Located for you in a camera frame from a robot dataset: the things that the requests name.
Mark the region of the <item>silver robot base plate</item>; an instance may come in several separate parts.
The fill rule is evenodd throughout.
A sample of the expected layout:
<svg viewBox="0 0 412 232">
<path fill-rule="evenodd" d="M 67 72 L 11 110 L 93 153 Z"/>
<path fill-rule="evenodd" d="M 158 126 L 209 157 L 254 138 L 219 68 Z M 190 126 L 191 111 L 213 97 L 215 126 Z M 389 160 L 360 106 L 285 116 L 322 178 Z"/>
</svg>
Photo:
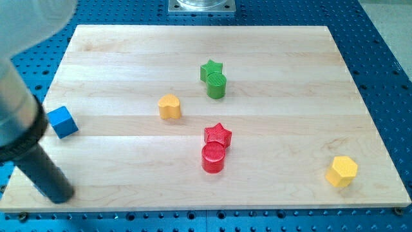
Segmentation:
<svg viewBox="0 0 412 232">
<path fill-rule="evenodd" d="M 235 0 L 168 0 L 170 14 L 234 14 Z"/>
</svg>

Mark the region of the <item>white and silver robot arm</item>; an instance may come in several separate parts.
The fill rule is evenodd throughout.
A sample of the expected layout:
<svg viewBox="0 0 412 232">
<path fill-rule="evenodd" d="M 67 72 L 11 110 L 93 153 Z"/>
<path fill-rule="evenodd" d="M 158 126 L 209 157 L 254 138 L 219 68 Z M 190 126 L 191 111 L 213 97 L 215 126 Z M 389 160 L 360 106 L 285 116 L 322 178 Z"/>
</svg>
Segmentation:
<svg viewBox="0 0 412 232">
<path fill-rule="evenodd" d="M 39 108 L 11 58 L 64 28 L 76 5 L 76 0 L 1 1 L 2 146 L 28 130 Z"/>
</svg>

